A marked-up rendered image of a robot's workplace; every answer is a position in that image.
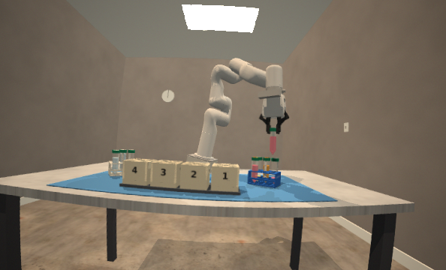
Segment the beige bucket adapter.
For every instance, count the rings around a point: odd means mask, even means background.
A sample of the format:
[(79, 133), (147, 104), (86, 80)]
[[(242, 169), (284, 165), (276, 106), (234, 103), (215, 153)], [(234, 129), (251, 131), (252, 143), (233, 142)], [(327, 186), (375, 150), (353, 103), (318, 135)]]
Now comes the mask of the beige bucket adapter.
[(180, 169), (180, 188), (207, 191), (209, 187), (209, 175), (210, 163), (182, 163)]
[(168, 160), (158, 160), (151, 162), (150, 186), (162, 188), (177, 188), (180, 183), (180, 169), (183, 161), (174, 162)]
[(150, 185), (151, 162), (157, 160), (131, 159), (123, 161), (122, 183), (130, 185)]
[(238, 164), (214, 163), (212, 165), (211, 191), (238, 192), (239, 174)]

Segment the blue bench mat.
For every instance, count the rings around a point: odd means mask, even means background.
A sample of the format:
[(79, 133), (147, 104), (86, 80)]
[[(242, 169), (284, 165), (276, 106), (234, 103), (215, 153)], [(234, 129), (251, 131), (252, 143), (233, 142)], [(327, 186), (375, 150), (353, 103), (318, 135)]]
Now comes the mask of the blue bench mat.
[(224, 195), (210, 193), (187, 193), (167, 190), (150, 190), (134, 187), (120, 187), (122, 176), (110, 176), (108, 171), (60, 181), (47, 186), (71, 188), (85, 191), (97, 191), (112, 194), (127, 194), (145, 197), (163, 197), (187, 200), (213, 200), (234, 202), (338, 202), (323, 193), (305, 186), (291, 178), (281, 178), (281, 184), (264, 187), (248, 184), (248, 176), (239, 177), (240, 195)]

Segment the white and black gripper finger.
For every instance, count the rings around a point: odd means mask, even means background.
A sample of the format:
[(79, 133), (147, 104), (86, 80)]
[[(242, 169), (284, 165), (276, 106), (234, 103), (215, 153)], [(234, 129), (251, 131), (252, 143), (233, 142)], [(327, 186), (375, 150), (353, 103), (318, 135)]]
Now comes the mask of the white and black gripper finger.
[(262, 120), (267, 125), (266, 131), (268, 134), (270, 134), (270, 128), (271, 128), (270, 119), (271, 119), (271, 117), (268, 117), (265, 119), (262, 115), (260, 115), (259, 119)]
[[(277, 134), (279, 134), (279, 132), (281, 132), (281, 124), (285, 121), (285, 120), (287, 120), (287, 119), (289, 119), (289, 116), (288, 116), (288, 114), (286, 113), (286, 111), (284, 112), (284, 115), (285, 115), (285, 117), (284, 118), (281, 118), (281, 117), (277, 117), (277, 125), (276, 125), (276, 133)], [(281, 120), (280, 120), (281, 119)]]

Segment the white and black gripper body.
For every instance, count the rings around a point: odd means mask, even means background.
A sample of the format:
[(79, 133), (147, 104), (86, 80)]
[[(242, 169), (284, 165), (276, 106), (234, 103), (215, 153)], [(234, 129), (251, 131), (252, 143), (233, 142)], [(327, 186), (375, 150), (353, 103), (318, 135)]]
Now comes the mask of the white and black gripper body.
[(284, 112), (286, 111), (285, 96), (281, 94), (281, 97), (266, 98), (263, 101), (262, 106), (262, 116), (265, 118), (271, 117), (272, 119), (277, 119), (277, 117), (285, 117)]

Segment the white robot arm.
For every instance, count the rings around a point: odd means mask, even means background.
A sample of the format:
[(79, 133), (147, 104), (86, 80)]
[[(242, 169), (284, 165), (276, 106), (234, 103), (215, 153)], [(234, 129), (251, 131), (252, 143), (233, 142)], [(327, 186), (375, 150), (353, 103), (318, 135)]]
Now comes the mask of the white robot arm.
[[(241, 67), (242, 65), (244, 66)], [(245, 80), (248, 83), (266, 88), (266, 91), (258, 92), (258, 98), (260, 99), (281, 97), (281, 94), (286, 92), (282, 88), (282, 68), (278, 65), (270, 65), (266, 71), (263, 71), (252, 67), (246, 61), (233, 58), (229, 63), (229, 67), (218, 64), (212, 71), (209, 105), (221, 111), (208, 109), (205, 112), (198, 150), (194, 154), (196, 157), (213, 160), (212, 151), (217, 135), (216, 125), (226, 127), (231, 119), (232, 101), (229, 97), (224, 96), (224, 86), (221, 80), (230, 84)]]

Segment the beige tube rack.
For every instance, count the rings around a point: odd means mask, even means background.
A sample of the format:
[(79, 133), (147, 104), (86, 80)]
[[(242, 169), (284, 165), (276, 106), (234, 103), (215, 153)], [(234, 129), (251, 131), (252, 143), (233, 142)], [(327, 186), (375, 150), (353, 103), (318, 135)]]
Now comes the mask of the beige tube rack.
[(117, 172), (116, 174), (114, 174), (114, 171), (123, 171), (123, 168), (119, 168), (119, 169), (112, 169), (111, 164), (123, 164), (123, 162), (118, 162), (118, 163), (112, 163), (112, 161), (109, 161), (109, 166), (108, 166), (108, 174), (110, 176), (122, 176), (122, 172)]

